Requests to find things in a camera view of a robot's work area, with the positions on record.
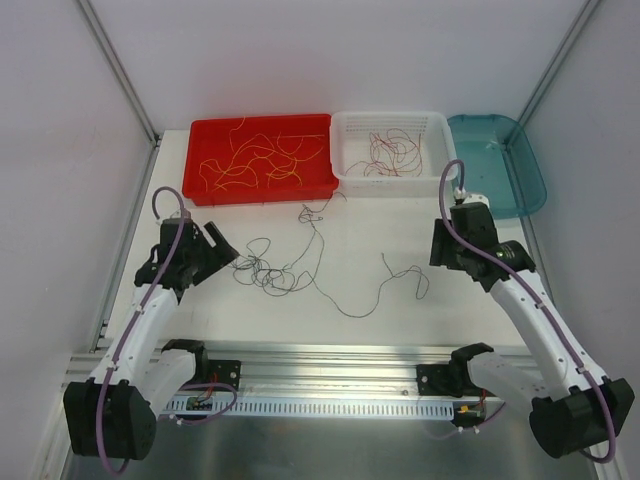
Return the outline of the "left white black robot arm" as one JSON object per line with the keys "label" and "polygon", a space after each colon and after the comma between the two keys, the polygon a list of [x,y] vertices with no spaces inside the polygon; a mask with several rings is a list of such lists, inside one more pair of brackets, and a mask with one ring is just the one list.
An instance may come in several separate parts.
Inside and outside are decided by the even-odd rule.
{"label": "left white black robot arm", "polygon": [[238,257],[214,222],[167,219],[148,259],[134,277],[129,320],[83,382],[67,385],[64,412],[74,454],[142,460],[153,445],[157,420],[184,386],[199,389],[213,374],[198,340],[173,339],[151,357],[185,294]]}

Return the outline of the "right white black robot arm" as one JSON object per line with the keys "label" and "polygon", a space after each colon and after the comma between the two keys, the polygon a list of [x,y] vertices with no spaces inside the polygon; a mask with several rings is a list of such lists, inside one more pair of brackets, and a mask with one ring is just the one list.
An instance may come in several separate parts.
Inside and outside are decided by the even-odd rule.
{"label": "right white black robot arm", "polygon": [[611,379],[572,334],[517,241],[502,242],[489,207],[457,202],[434,222],[430,263],[466,273],[502,308],[534,358],[535,379],[493,347],[475,343],[454,350],[447,363],[420,365],[422,388],[461,398],[484,390],[528,419],[534,438],[552,458],[606,442],[610,462],[635,400],[630,384]]}

